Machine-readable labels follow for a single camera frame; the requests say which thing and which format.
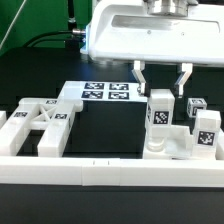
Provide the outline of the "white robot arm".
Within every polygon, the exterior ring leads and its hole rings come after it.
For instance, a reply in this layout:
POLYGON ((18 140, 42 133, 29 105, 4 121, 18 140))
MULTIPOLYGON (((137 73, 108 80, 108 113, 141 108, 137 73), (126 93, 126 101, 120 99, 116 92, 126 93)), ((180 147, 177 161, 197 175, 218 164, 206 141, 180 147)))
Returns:
POLYGON ((224 67, 224 6, 198 0, 100 0, 85 29, 83 54, 134 64, 142 88, 144 65, 178 64, 178 95, 195 65, 224 67))

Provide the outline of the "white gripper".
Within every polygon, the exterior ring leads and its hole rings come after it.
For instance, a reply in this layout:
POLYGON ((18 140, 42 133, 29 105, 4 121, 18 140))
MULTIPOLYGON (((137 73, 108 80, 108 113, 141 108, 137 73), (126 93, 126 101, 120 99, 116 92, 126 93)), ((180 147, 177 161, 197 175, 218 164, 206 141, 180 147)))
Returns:
POLYGON ((140 96, 146 95, 144 62, 182 63, 174 84, 175 95, 182 98, 193 64, 224 66, 224 5, 196 0, 101 0, 86 38, 93 59, 134 61, 132 74, 140 96))

